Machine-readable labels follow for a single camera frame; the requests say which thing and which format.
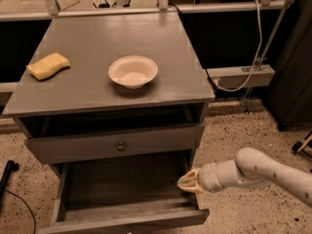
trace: white cable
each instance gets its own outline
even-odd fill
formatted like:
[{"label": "white cable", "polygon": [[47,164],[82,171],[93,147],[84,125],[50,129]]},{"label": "white cable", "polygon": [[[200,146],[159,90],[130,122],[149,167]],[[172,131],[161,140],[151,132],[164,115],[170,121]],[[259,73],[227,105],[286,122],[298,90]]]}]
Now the white cable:
[{"label": "white cable", "polygon": [[257,0],[254,0],[255,3],[256,3],[256,12],[257,12],[257,25],[258,25],[258,31],[259,31],[259,44],[258,44],[258,47],[257,47],[257,50],[256,50],[256,53],[254,55],[254,59],[253,59],[253,66],[250,70],[250,73],[249,73],[249,76],[247,77],[246,81],[238,88],[236,89],[232,89],[232,90],[228,90],[228,89],[225,89],[225,88],[222,88],[220,87],[214,80],[214,84],[215,86],[220,89],[220,90],[223,90],[225,92],[236,92],[236,91],[239,91],[241,89],[243,89],[245,87],[245,85],[249,82],[249,80],[251,79],[252,77],[252,74],[254,72],[254,69],[255,69],[255,62],[256,62],[256,59],[258,57],[258,54],[259,54],[259,51],[260,51],[260,48],[261,48],[261,45],[262,45],[262,28],[261,28],[261,18],[260,18],[260,7],[259,7],[259,3]]}]

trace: black tool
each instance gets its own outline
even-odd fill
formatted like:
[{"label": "black tool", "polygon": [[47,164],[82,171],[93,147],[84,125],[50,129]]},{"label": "black tool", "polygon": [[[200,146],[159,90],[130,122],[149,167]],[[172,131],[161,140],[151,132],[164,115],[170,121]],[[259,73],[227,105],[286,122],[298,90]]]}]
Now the black tool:
[{"label": "black tool", "polygon": [[11,172],[16,172],[19,168],[20,168],[20,165],[18,163],[15,163],[13,160],[8,161],[7,166],[4,169],[4,173],[2,174],[1,181],[0,181],[0,202],[3,196],[3,193],[6,189],[6,186],[8,184]]}]

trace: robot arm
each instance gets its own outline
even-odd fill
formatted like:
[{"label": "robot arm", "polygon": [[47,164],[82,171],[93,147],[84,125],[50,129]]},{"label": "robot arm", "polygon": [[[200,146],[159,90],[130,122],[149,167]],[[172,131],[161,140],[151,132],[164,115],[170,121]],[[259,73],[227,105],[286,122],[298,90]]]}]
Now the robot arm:
[{"label": "robot arm", "polygon": [[241,149],[233,160],[190,171],[177,185],[185,191],[205,193],[226,187],[263,188],[269,181],[312,208],[312,175],[278,163],[249,147]]}]

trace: gray tabletop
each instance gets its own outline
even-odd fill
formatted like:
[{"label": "gray tabletop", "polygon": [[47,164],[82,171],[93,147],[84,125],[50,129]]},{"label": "gray tabletop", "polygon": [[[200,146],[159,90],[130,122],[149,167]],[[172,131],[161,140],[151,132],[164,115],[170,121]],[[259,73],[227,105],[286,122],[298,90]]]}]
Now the gray tabletop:
[{"label": "gray tabletop", "polygon": [[[28,70],[3,114],[11,117],[144,107],[214,97],[176,13],[54,19],[33,59],[60,53],[70,68],[39,82]],[[114,84],[108,68],[116,59],[144,56],[157,77],[136,90]]]}]

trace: yellow sponge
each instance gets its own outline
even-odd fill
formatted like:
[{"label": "yellow sponge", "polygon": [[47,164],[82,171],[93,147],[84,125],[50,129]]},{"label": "yellow sponge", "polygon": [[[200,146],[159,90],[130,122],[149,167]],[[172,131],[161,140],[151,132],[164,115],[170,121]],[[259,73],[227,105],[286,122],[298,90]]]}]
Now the yellow sponge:
[{"label": "yellow sponge", "polygon": [[46,80],[62,69],[69,67],[69,60],[59,53],[50,54],[27,66],[30,73],[39,81]]}]

